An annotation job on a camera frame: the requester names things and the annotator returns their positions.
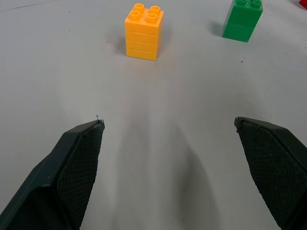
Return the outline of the green toy brick stack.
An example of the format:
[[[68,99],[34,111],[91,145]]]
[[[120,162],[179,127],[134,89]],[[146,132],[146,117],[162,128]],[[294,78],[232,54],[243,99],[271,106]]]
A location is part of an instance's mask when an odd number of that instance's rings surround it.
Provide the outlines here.
[[[261,0],[232,0],[222,37],[247,43],[262,12]]]

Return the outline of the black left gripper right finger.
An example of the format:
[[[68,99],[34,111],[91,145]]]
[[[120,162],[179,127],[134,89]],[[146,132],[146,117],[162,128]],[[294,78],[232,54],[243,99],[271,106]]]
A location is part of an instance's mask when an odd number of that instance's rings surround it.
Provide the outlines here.
[[[307,230],[307,147],[288,129],[246,117],[234,121],[250,174],[282,230]]]

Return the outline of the yellow toy brick stack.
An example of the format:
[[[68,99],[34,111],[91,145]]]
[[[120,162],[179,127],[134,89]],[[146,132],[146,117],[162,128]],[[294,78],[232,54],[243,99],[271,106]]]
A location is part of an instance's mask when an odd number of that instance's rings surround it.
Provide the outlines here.
[[[155,61],[161,46],[164,11],[136,3],[125,19],[126,55]]]

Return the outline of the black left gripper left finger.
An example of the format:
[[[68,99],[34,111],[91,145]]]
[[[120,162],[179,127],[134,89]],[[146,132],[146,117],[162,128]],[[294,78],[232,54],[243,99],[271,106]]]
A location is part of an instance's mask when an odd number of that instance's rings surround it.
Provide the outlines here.
[[[80,230],[104,129],[97,119],[66,131],[0,214],[0,230]]]

